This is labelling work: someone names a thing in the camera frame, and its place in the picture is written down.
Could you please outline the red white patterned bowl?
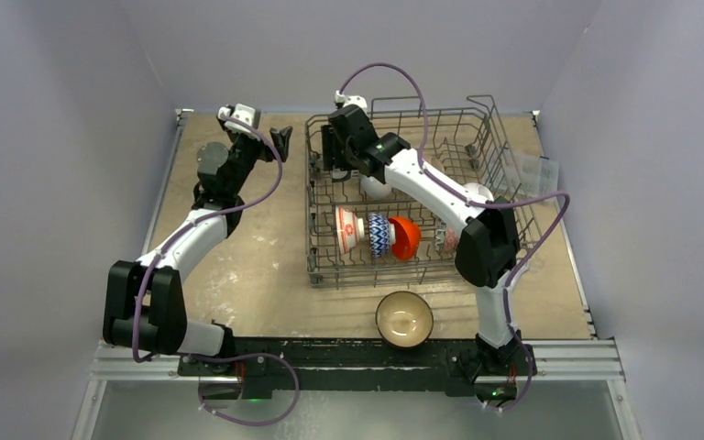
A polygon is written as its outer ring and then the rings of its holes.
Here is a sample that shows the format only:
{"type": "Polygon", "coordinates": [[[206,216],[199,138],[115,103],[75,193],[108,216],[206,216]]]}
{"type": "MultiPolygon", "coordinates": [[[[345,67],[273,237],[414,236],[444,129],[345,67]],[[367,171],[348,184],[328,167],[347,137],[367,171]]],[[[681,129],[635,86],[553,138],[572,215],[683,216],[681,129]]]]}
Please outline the red white patterned bowl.
{"type": "Polygon", "coordinates": [[[335,238],[339,252],[344,255],[354,249],[365,238],[364,220],[343,206],[337,206],[334,213],[335,238]]]}

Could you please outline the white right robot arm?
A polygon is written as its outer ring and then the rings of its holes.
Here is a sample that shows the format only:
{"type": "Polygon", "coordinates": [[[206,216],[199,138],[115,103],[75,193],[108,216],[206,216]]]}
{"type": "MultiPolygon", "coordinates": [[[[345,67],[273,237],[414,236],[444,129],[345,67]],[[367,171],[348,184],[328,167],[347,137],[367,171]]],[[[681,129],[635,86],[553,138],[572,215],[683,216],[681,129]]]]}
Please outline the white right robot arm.
{"type": "Polygon", "coordinates": [[[510,291],[519,279],[521,241],[513,204],[489,201],[424,161],[421,148],[402,137],[380,135],[366,112],[355,104],[327,117],[346,162],[411,196],[458,236],[455,267],[475,289],[481,367],[499,373],[514,359],[511,343],[518,335],[510,291]]]}

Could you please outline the floral patterned bowl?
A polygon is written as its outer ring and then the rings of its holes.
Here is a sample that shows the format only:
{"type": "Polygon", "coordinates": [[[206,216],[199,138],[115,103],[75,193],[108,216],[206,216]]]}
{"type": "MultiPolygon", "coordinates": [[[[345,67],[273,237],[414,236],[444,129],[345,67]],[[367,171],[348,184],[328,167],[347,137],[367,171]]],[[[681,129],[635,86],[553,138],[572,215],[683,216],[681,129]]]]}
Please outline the floral patterned bowl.
{"type": "Polygon", "coordinates": [[[459,236],[445,222],[439,222],[434,231],[434,245],[439,254],[451,254],[457,248],[459,236]]]}

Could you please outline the blue white zigzag bowl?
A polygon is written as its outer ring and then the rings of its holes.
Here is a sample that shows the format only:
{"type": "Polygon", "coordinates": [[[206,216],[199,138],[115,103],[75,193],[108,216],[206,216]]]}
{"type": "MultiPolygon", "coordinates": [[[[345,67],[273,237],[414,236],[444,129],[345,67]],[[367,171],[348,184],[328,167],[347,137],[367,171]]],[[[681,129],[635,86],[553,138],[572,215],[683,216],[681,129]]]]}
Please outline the blue white zigzag bowl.
{"type": "Polygon", "coordinates": [[[395,227],[383,214],[368,213],[368,236],[371,257],[387,255],[396,242],[395,227]]]}

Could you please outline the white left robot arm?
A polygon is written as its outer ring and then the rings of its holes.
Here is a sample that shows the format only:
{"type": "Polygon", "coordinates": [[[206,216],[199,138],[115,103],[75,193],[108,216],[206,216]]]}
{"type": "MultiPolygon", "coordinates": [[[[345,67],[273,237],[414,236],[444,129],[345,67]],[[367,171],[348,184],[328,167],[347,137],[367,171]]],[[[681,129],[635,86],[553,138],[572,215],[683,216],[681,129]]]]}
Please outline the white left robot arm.
{"type": "Polygon", "coordinates": [[[130,347],[137,362],[155,354],[200,355],[215,375],[237,362],[232,330],[191,320],[182,285],[202,259],[236,230],[244,209],[239,193],[257,161],[288,158],[292,126],[272,128],[270,143],[231,133],[231,145],[210,142],[196,154],[198,181],[182,224],[160,245],[135,261],[118,260],[109,270],[103,340],[130,347]]]}

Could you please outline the plain white bowl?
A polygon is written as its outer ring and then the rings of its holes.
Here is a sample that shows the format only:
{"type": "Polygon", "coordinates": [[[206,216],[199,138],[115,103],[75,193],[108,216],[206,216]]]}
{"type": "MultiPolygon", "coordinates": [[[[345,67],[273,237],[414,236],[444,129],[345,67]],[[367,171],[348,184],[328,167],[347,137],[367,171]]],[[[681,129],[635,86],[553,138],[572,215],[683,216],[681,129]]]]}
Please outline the plain white bowl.
{"type": "Polygon", "coordinates": [[[359,185],[364,195],[370,200],[383,200],[392,194],[392,188],[375,177],[359,175],[359,185]]]}

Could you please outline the orange bowl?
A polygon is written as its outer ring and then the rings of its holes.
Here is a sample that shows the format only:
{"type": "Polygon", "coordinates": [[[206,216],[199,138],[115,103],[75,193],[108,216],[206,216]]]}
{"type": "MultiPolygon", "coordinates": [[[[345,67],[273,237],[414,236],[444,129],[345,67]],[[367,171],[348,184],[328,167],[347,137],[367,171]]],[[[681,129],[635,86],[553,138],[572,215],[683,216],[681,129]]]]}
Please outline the orange bowl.
{"type": "Polygon", "coordinates": [[[390,245],[392,255],[400,261],[414,258],[422,239],[420,227],[411,219],[400,216],[389,217],[388,221],[395,231],[395,240],[390,245]]]}

